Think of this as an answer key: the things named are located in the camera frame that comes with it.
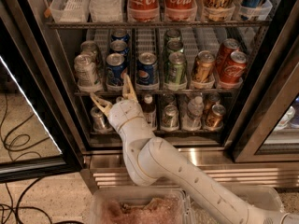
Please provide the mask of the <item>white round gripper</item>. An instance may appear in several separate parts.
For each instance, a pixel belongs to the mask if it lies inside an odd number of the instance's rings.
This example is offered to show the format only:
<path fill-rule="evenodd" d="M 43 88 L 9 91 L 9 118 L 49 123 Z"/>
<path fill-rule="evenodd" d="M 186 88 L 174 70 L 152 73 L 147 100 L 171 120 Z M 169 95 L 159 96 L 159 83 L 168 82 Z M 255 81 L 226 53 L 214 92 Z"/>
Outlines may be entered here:
<path fill-rule="evenodd" d="M 123 79 L 122 96 L 127 100 L 113 105 L 95 93 L 90 93 L 95 105 L 108 118 L 109 123 L 119 135 L 145 133 L 147 122 L 141 105 L 138 103 L 132 81 L 127 74 Z"/>

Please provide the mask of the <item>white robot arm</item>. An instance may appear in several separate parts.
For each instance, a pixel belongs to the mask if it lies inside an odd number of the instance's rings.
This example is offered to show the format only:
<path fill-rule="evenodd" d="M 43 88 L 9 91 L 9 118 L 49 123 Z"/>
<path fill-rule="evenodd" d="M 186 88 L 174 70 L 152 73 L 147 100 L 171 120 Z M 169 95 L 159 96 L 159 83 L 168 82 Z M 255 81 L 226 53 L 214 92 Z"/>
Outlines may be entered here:
<path fill-rule="evenodd" d="M 138 186 L 149 186 L 166 177 L 186 190 L 220 224 L 299 224 L 298 214 L 246 203 L 156 136 L 145 120 L 129 77 L 124 79 L 122 101 L 112 104 L 93 92 L 90 97 L 120 136 L 126 169 Z"/>

